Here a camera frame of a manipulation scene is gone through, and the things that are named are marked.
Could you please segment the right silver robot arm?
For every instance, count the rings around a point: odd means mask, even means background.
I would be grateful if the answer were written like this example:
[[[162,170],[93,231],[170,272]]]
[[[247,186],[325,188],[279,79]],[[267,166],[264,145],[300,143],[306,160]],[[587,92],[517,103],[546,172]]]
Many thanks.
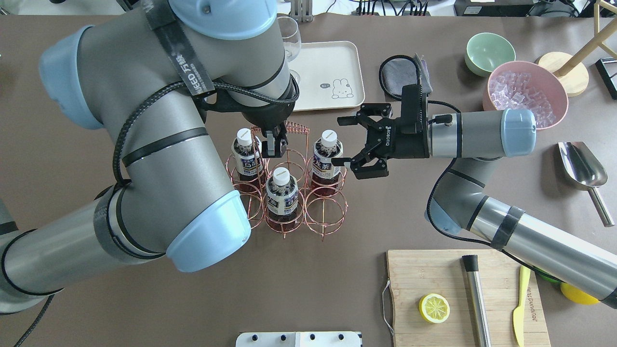
[[[401,102],[396,118],[388,103],[361,105],[352,116],[339,117],[341,127],[363,127],[366,142],[359,154],[334,165],[371,179],[388,176],[387,160],[449,158],[426,202],[425,216],[439,233],[458,239],[460,231],[469,231],[471,242],[616,307],[616,255],[583,239],[595,229],[590,209],[545,198],[546,222],[533,216],[539,203],[531,212],[515,205],[531,200],[524,193],[539,197],[548,182],[540,169],[523,166],[537,138],[531,111],[453,108],[428,116],[429,100],[419,85],[404,86]]]

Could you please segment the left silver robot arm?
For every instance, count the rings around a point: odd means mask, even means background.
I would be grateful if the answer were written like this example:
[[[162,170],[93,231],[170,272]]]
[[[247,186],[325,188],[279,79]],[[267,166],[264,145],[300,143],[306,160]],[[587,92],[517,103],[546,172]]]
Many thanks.
[[[108,131],[115,184],[34,231],[1,207],[2,314],[124,265],[167,255],[194,272],[245,244],[247,213],[204,123],[240,112],[262,131],[261,157],[282,156],[299,87],[275,0],[140,0],[46,50],[39,71],[71,121]]]

